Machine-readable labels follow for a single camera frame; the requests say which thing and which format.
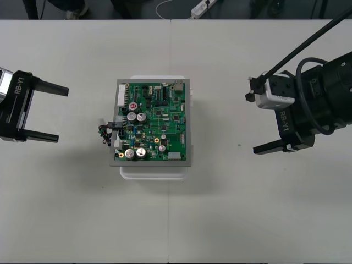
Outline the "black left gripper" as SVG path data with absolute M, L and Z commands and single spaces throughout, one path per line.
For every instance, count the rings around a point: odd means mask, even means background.
M 59 96 L 68 96 L 64 86 L 40 80 L 24 71 L 1 70 L 1 139 L 25 142 L 35 140 L 58 142 L 59 136 L 24 129 L 34 90 Z

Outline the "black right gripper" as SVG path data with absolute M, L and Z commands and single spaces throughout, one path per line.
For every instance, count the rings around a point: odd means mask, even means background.
M 320 85 L 320 68 L 312 68 L 301 74 L 302 91 L 305 100 L 316 122 L 324 129 L 329 129 L 330 108 L 325 98 L 325 92 Z M 296 78 L 284 73 L 276 76 L 276 95 L 291 97 L 295 100 L 290 106 L 276 110 L 276 120 L 281 139 L 253 148 L 256 155 L 265 155 L 280 151 L 292 151 L 313 147 L 315 135 L 320 132 L 311 124 L 300 102 L 299 92 L 296 88 Z M 247 93 L 245 99 L 255 102 L 255 94 Z

